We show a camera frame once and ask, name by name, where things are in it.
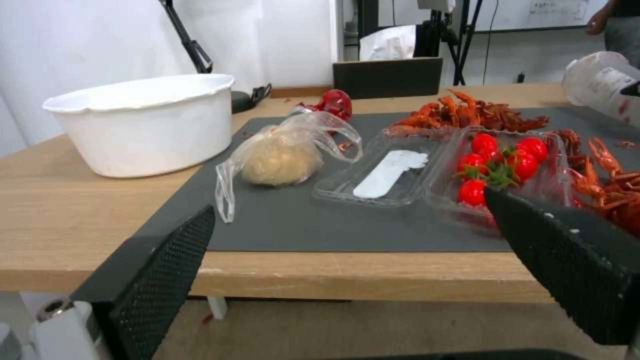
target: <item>red tomato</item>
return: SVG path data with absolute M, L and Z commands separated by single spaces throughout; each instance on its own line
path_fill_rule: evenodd
M 471 150 L 476 154 L 483 150 L 498 151 L 498 140 L 489 134 L 478 134 L 471 142 Z
M 520 183 L 524 183 L 538 171 L 538 161 L 528 151 L 516 149 L 507 159 L 507 164 L 513 168 Z
M 481 174 L 489 174 L 489 169 L 485 166 L 486 160 L 478 154 L 467 154 L 460 158 L 458 162 L 458 172 L 480 172 Z
M 500 161 L 500 157 L 502 156 L 500 151 L 498 151 L 497 149 L 491 150 L 487 147 L 485 147 L 484 149 L 480 149 L 480 151 L 478 151 L 476 154 L 480 155 L 480 157 L 482 157 L 482 159 L 484 159 L 486 162 L 489 162 L 491 160 Z
M 486 206 L 484 201 L 484 180 L 467 180 L 458 191 L 458 202 L 464 202 L 471 206 Z
M 520 140 L 516 148 L 523 149 L 533 155 L 538 163 L 543 163 L 547 159 L 547 145 L 544 141 L 535 137 L 528 137 Z

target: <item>plastic bag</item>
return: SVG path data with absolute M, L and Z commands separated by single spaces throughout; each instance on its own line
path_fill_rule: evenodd
M 376 31 L 360 39 L 360 61 L 413 58 L 415 25 Z
M 353 143 L 356 147 L 355 156 L 345 157 L 329 132 L 344 135 Z M 251 177 L 254 183 L 298 184 L 322 166 L 322 155 L 318 148 L 338 160 L 350 163 L 362 157 L 362 139 L 358 132 L 343 120 L 323 111 L 289 117 L 278 126 L 263 127 L 245 140 L 229 159 L 216 166 L 218 181 L 215 197 L 222 220 L 226 223 L 234 221 L 236 198 L 233 178 L 240 171 Z M 247 165 L 251 170 L 245 172 Z

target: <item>dough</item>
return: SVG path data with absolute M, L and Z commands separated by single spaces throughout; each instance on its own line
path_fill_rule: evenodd
M 322 155 L 311 139 L 292 143 L 290 133 L 275 133 L 254 144 L 242 175 L 253 184 L 297 184 L 321 165 Z

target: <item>clear plastic tray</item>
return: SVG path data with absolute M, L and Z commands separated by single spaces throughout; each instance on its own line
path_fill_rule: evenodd
M 458 132 L 454 129 L 425 129 L 409 136 L 390 136 L 381 131 L 367 144 L 362 159 L 349 168 L 318 181 L 314 186 L 313 194 L 320 199 L 385 208 L 409 205 L 422 197 L 427 175 L 434 164 L 438 162 L 441 150 L 448 146 L 451 138 L 456 134 Z M 353 195 L 353 189 L 393 150 L 425 153 L 428 154 L 429 161 L 423 168 L 403 172 L 383 197 L 363 199 Z
M 454 176 L 457 173 L 459 159 L 471 152 L 471 141 L 478 133 L 489 133 L 498 139 L 500 148 L 515 145 L 519 140 L 537 136 L 548 147 L 547 160 L 542 163 L 536 175 L 520 188 L 510 191 L 530 196 L 543 201 L 563 206 L 571 206 L 571 180 L 564 145 L 560 137 L 554 133 L 529 131 L 527 133 L 511 133 L 508 131 L 487 130 L 481 127 L 467 127 L 452 139 L 440 159 L 434 164 L 426 183 L 426 200 L 430 206 L 442 210 L 442 214 L 454 222 L 463 222 L 480 229 L 497 231 L 493 218 L 488 210 L 482 207 L 471 207 L 457 201 L 458 190 L 462 180 Z

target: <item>black mat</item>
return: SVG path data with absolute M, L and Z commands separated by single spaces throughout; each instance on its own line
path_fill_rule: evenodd
M 523 109 L 524 115 L 550 115 L 549 129 L 572 128 L 583 139 L 599 136 L 628 168 L 640 168 L 640 151 L 620 149 L 619 140 L 640 142 L 640 129 L 626 126 L 585 108 Z M 362 138 L 371 139 L 387 124 L 405 113 L 355 115 L 352 125 Z M 160 236 L 214 204 L 215 166 L 246 138 L 282 118 L 253 119 L 234 135 L 232 145 L 206 162 L 135 236 Z M 324 155 L 325 166 L 298 186 L 265 188 L 246 184 L 236 177 L 236 219 L 224 224 L 218 217 L 209 243 L 216 251 L 298 252 L 473 252 L 509 251 L 506 241 L 474 233 L 439 219 L 423 200 L 396 209 L 378 209 L 315 199 L 316 181 L 348 166 Z

